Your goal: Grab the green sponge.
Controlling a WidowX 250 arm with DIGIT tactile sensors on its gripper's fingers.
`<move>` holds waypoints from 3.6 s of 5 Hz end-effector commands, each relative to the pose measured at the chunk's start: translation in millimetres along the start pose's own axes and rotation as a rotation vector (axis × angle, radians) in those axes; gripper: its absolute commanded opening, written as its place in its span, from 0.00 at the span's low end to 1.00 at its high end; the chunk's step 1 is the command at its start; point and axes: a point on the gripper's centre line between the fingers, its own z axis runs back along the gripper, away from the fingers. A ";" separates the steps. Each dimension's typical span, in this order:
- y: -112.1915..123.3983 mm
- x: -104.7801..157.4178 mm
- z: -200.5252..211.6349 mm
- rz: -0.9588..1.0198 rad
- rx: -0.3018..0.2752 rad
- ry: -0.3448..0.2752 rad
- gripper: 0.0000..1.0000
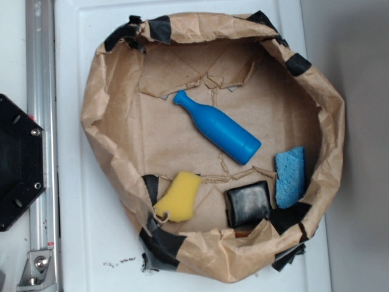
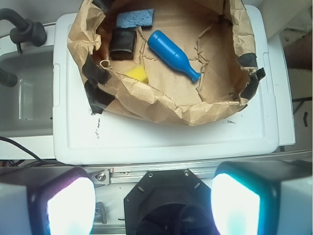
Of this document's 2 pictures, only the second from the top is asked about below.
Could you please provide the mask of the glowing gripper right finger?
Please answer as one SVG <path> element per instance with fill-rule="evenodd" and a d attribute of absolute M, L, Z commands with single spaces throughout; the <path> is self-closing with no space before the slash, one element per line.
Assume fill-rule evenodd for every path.
<path fill-rule="evenodd" d="M 311 235 L 313 164 L 223 162 L 212 180 L 211 208 L 222 235 Z"/>

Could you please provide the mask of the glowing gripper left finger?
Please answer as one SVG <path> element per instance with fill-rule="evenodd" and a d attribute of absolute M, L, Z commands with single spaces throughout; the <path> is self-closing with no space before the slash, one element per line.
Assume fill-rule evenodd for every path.
<path fill-rule="evenodd" d="M 2 235 L 89 235 L 96 196 L 78 166 L 1 167 Z"/>

